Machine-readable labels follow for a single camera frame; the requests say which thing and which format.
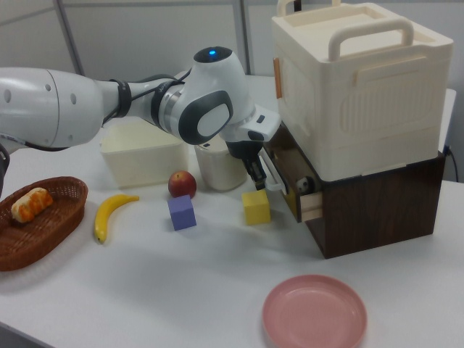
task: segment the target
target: pink bowl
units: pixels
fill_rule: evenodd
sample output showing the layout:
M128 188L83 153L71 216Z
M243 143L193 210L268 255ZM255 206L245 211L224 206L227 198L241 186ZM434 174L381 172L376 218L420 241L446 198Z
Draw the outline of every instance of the pink bowl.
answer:
M368 316L361 298L345 283L301 275L269 293L262 321L279 348L355 348L364 337Z

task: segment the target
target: apple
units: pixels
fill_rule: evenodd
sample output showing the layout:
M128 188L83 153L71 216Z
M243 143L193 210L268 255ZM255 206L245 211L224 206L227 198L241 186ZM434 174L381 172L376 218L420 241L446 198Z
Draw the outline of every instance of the apple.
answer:
M190 198L193 198L196 192L196 180L194 176L186 170L180 170L169 177L167 189L174 198L187 194Z

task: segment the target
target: white bin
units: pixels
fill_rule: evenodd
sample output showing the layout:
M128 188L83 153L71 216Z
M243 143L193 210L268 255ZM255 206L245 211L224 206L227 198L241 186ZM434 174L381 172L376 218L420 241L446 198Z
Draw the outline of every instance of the white bin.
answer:
M452 40L375 4L289 2L273 18L278 108L320 178L435 158Z
M100 152L120 188L167 183L189 168L186 143L138 118L109 127Z

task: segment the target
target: cube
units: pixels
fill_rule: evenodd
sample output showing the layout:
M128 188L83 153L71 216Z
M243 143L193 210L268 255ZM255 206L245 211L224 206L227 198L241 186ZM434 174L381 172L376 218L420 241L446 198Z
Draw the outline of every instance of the cube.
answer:
M190 196L180 196L167 201L174 230L182 230L196 225L194 206Z
M241 194L247 225L270 222L270 207L266 190Z

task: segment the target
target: bread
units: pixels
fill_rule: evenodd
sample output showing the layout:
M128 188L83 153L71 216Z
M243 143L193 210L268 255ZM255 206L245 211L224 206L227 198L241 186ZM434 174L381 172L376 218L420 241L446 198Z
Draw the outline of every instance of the bread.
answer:
M13 218L20 223L28 223L52 203L53 198L46 189L33 188L13 204Z

